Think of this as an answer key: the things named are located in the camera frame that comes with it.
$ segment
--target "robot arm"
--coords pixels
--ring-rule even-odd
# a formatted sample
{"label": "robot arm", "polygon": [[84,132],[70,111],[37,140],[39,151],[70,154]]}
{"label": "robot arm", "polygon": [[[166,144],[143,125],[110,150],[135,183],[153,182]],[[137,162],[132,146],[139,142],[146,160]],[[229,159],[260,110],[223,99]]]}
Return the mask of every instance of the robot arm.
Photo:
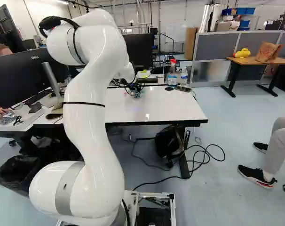
{"label": "robot arm", "polygon": [[40,211],[79,226],[110,226],[124,195],[124,175],[105,129],[105,93],[118,73],[132,80],[134,70],[112,16],[96,9],[63,24],[47,37],[47,49],[58,62],[84,65],[67,86],[63,121],[66,135],[85,164],[61,161],[34,177],[29,196]]}

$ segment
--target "plastic bottle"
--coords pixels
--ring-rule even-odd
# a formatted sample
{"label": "plastic bottle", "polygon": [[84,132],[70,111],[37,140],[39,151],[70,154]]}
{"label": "plastic bottle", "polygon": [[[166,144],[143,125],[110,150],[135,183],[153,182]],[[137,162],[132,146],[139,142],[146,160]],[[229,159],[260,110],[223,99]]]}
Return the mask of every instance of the plastic bottle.
{"label": "plastic bottle", "polygon": [[170,87],[177,86],[176,60],[175,59],[171,59],[171,67],[167,75],[167,85]]}
{"label": "plastic bottle", "polygon": [[186,67],[184,67],[181,72],[181,90],[185,90],[185,88],[188,86],[187,81],[188,81],[188,73]]}

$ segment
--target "sneaker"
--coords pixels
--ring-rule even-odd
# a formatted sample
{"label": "sneaker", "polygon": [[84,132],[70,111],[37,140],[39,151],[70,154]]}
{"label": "sneaker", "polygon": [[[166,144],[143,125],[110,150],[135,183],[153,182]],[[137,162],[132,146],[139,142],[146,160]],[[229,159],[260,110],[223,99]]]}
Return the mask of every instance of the sneaker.
{"label": "sneaker", "polygon": [[272,189],[273,184],[277,182],[275,178],[273,178],[270,182],[266,181],[264,179],[263,170],[261,169],[251,169],[243,165],[239,165],[237,169],[243,177],[266,189]]}
{"label": "sneaker", "polygon": [[253,145],[260,152],[262,152],[264,154],[267,152],[268,144],[262,144],[262,143],[254,142]]}

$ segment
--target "gray floor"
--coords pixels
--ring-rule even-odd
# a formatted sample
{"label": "gray floor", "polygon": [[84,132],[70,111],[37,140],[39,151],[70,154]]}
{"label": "gray floor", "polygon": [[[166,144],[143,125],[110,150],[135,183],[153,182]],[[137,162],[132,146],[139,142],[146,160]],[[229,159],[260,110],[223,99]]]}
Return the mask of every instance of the gray floor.
{"label": "gray floor", "polygon": [[[195,88],[195,92],[209,122],[195,128],[190,144],[195,144],[194,136],[202,139],[203,146],[218,144],[224,149],[226,160],[212,160],[197,170],[190,180],[171,179],[162,184],[143,186],[138,191],[174,192],[179,226],[285,224],[285,193],[282,191],[285,163],[272,191],[264,190],[237,172],[238,164],[261,165],[264,154],[256,151],[252,142],[269,141],[273,121],[278,116],[285,116],[285,93],[277,90],[279,97],[275,98],[256,86],[235,87],[237,98],[231,98],[220,87]],[[124,127],[123,137],[126,139],[127,134],[134,138],[151,137],[163,127]],[[133,145],[122,141],[119,135],[110,136],[110,141],[123,167],[128,190],[143,182],[179,175],[178,166],[163,172],[132,158]],[[18,148],[9,147],[6,142],[6,139],[0,140],[0,165],[18,153]],[[188,159],[192,159],[197,150],[188,151]],[[217,148],[209,151],[216,158],[222,157]],[[162,163],[154,153],[152,141],[140,141],[135,153],[150,163]],[[10,225],[54,226],[55,221],[37,212],[27,199],[0,187],[0,226]]]}

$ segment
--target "gray pants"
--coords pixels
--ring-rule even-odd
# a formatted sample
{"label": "gray pants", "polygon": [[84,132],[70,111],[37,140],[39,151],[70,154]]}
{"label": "gray pants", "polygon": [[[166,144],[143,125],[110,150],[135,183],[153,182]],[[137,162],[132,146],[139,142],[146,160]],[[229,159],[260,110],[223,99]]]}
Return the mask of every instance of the gray pants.
{"label": "gray pants", "polygon": [[272,129],[263,170],[275,175],[285,160],[285,117],[278,118]]}

